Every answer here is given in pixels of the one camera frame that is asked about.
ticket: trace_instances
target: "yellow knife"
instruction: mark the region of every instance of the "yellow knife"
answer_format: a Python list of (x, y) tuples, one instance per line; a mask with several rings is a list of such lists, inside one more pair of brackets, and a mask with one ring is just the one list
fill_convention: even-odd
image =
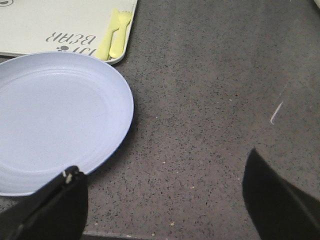
[(103, 61), (108, 59), (112, 36), (114, 34), (114, 31), (118, 30), (119, 27), (120, 27), (119, 10), (113, 9), (108, 29), (107, 29), (99, 47), (95, 51), (94, 55), (96, 58), (103, 60)]

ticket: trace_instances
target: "plate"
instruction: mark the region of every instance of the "plate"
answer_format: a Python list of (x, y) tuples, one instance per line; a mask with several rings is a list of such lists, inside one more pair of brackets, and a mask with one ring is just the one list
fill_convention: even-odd
[(30, 195), (71, 165), (91, 173), (133, 112), (126, 80), (94, 57), (42, 52), (1, 63), (0, 195)]

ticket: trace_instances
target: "countertop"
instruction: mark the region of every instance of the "countertop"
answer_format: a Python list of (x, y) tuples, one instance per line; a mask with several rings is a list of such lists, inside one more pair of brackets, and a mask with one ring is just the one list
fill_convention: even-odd
[[(132, 90), (133, 122), (89, 175), (85, 233), (260, 239), (242, 196), (253, 147), (320, 199), (319, 63), (312, 0), (139, 0), (114, 65)], [(18, 201), (0, 197), (0, 211)]]

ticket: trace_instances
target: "tray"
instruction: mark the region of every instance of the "tray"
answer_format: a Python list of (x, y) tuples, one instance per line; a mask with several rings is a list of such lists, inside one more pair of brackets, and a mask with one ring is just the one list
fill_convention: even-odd
[(132, 12), (127, 27), (125, 55), (137, 0), (0, 0), (0, 55), (21, 56), (38, 52), (74, 52), (94, 56), (112, 10)]

